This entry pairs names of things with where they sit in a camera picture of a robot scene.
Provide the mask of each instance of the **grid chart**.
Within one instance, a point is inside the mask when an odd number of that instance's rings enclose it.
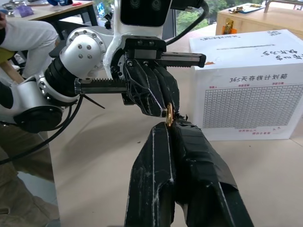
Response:
[[[203,128],[287,125],[302,95],[303,85],[206,90]]]

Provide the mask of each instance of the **wooden box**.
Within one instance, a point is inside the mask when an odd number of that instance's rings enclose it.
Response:
[[[231,14],[228,9],[218,12],[216,35],[222,35],[226,19],[233,21],[237,33],[287,29],[303,39],[303,11],[269,7],[248,14]]]

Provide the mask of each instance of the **white table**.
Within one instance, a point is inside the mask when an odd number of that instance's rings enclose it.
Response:
[[[197,35],[203,34],[192,32],[168,51],[188,51],[188,37]],[[178,80],[185,115],[190,69],[169,71]],[[120,95],[91,97],[106,110],[85,101],[51,144],[62,227],[123,225],[132,164],[152,126],[163,120],[124,106]],[[301,124],[292,140],[211,142],[229,165],[255,227],[302,226],[302,129]],[[172,226],[185,227],[176,209]]]

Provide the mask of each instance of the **person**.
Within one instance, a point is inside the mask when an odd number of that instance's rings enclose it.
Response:
[[[54,27],[43,21],[7,21],[0,12],[0,47],[10,51],[28,51],[22,76],[28,78],[45,71],[52,58],[58,34]]]
[[[29,77],[46,69],[48,53],[57,38],[55,29],[46,22],[7,22],[0,16],[0,47],[11,51],[28,50],[24,75]],[[29,150],[47,139],[47,133],[32,134],[10,125],[0,124],[0,160]],[[59,219],[58,207],[32,195],[18,171],[53,182],[50,150],[44,146],[19,160],[0,165],[0,227],[53,227]]]

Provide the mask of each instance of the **window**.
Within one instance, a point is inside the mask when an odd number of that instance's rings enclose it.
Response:
[[[228,9],[234,6],[251,2],[254,4],[262,4],[263,0],[206,0],[209,6],[209,14],[207,19],[198,24],[192,31],[203,28],[208,25],[212,25],[217,21],[217,12],[223,9]],[[177,34],[182,32],[186,27],[193,23],[200,15],[202,15],[202,9],[195,9],[193,12],[179,11],[176,12],[176,26]]]
[[[98,20],[105,20],[103,18],[102,13],[98,12],[98,9],[99,6],[100,6],[100,3],[103,4],[103,8],[104,8],[104,15],[110,13],[110,12],[114,12],[113,10],[113,6],[114,6],[114,1],[115,0],[94,0],[94,3],[95,3],[95,12],[96,12],[96,16],[98,18]]]

